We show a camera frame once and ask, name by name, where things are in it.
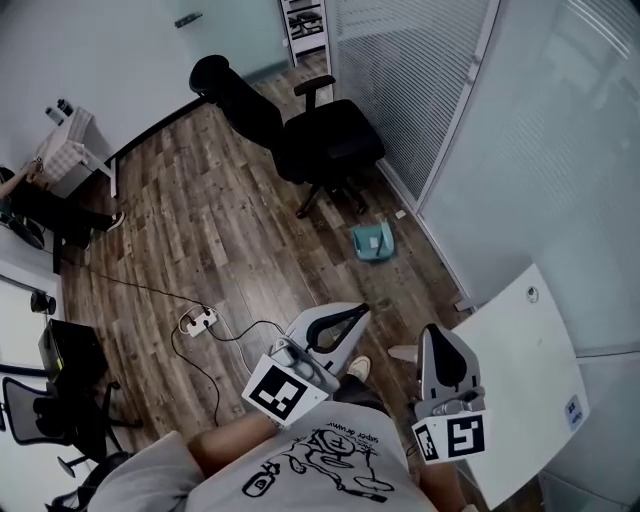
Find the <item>graphic print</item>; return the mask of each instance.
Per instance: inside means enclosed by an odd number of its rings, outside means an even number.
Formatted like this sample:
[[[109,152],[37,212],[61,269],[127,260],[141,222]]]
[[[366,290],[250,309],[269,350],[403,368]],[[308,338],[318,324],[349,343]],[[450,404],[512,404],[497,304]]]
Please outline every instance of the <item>graphic print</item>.
[[[272,366],[249,397],[281,420],[286,420],[306,389],[304,384]]]
[[[484,451],[482,415],[447,420],[449,457]]]
[[[253,475],[242,488],[246,496],[264,496],[287,467],[298,475],[316,478],[318,473],[330,478],[341,492],[384,503],[391,484],[378,480],[371,466],[378,453],[362,440],[330,429],[316,429],[311,435],[296,439],[287,451],[265,461],[262,470]]]
[[[429,434],[429,429],[426,424],[416,430],[416,438],[418,439],[424,460],[430,461],[439,458],[436,446],[433,444],[433,439],[431,439],[431,434]]]

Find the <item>hand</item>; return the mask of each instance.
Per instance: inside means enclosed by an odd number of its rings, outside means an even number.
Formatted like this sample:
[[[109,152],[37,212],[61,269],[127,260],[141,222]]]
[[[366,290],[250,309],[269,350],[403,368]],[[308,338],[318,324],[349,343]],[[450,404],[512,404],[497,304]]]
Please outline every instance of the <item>hand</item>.
[[[24,168],[23,175],[26,176],[27,182],[31,183],[36,178],[36,176],[40,172],[42,172],[42,169],[42,160],[34,160],[33,162],[27,164],[27,166]]]

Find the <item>office chair armrest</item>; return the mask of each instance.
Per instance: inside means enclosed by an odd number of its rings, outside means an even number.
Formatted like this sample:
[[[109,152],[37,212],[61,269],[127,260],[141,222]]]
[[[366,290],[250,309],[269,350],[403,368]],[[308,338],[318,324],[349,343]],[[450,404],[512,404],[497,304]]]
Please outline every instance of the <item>office chair armrest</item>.
[[[335,83],[336,79],[331,75],[318,76],[296,85],[293,88],[293,93],[296,96],[302,96],[303,94],[306,95],[307,111],[309,111],[316,108],[316,91]]]

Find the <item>office chair backrest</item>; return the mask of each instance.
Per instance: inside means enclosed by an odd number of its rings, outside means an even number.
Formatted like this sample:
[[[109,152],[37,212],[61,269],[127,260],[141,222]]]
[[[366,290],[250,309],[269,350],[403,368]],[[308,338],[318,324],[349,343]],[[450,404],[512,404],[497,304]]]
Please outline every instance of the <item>office chair backrest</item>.
[[[189,78],[191,90],[218,105],[243,137],[277,151],[284,128],[278,107],[262,97],[229,67],[221,55],[200,59]]]
[[[2,380],[4,408],[16,443],[20,445],[71,442],[60,401],[46,391],[32,389],[10,377]]]

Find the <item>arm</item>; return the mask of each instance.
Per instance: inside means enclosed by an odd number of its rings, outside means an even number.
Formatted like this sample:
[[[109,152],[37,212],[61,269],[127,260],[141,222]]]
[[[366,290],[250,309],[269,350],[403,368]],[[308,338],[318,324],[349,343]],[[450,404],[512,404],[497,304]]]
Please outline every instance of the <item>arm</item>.
[[[462,494],[453,463],[420,467],[420,489],[438,512],[461,512],[467,502]]]
[[[251,412],[228,425],[195,436],[188,448],[205,478],[209,478],[277,433],[278,429],[267,416]]]
[[[0,183],[0,199],[4,199],[9,196],[9,194],[11,194],[11,192],[13,192],[13,190],[18,186],[18,183],[23,179],[27,178],[27,181],[33,180],[41,170],[42,164],[39,161],[34,160],[27,164],[22,171],[15,174],[6,183]]]
[[[20,183],[25,176],[26,173],[15,174],[9,181],[0,183],[0,199],[5,199],[7,196],[9,196],[9,194],[13,192],[13,189],[18,186],[18,183]]]

